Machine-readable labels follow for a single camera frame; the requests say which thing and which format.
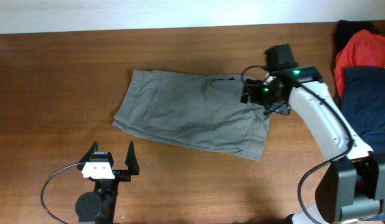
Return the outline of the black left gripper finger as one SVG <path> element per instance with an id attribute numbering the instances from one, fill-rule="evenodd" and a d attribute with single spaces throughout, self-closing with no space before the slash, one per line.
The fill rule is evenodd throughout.
<path id="1" fill-rule="evenodd" d="M 98 143 L 94 141 L 90 149 L 85 153 L 85 155 L 81 158 L 81 160 L 79 160 L 77 169 L 82 170 L 84 167 L 84 164 L 88 162 L 93 156 L 93 153 L 97 151 L 98 151 Z"/>
<path id="2" fill-rule="evenodd" d="M 125 158 L 125 165 L 127 166 L 130 175 L 139 175 L 140 167 L 135 154 L 134 143 L 131 141 L 128 146 L 128 151 Z"/>

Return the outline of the grey shorts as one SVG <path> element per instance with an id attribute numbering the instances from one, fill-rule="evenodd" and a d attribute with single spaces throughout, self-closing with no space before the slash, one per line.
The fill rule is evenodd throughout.
<path id="1" fill-rule="evenodd" d="M 113 125 L 138 138 L 259 161 L 272 117 L 243 104 L 239 75 L 134 70 Z"/>

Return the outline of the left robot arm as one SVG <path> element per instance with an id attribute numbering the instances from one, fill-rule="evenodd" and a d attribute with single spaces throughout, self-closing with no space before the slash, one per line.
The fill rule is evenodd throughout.
<path id="1" fill-rule="evenodd" d="M 97 142 L 79 160 L 77 168 L 82 171 L 83 178 L 94 183 L 94 189 L 82 194 L 75 204 L 79 223 L 114 223 L 119 183 L 130 182 L 132 176 L 140 174 L 132 142 L 125 157 L 127 168 L 114 169 L 113 164 L 112 154 L 99 151 Z"/>

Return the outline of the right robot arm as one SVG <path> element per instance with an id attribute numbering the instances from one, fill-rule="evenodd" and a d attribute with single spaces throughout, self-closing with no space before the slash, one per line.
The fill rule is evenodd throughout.
<path id="1" fill-rule="evenodd" d="M 325 158 L 299 180 L 302 210 L 288 223 L 353 223 L 385 214 L 385 154 L 376 154 L 335 105 L 315 67 L 270 70 L 267 78 L 242 78 L 241 101 L 266 113 L 288 106 L 313 135 Z"/>

